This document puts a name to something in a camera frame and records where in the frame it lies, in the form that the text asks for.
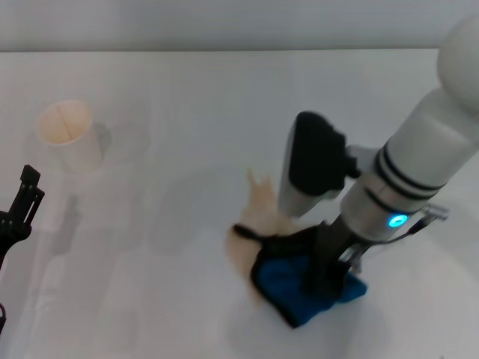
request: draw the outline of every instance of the white paper cup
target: white paper cup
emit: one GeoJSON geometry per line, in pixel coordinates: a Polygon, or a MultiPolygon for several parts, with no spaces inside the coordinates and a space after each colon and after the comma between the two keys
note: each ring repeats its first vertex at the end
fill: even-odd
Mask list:
{"type": "Polygon", "coordinates": [[[68,100],[48,107],[38,118],[37,134],[70,170],[84,173],[100,166],[102,153],[84,102],[68,100]]]}

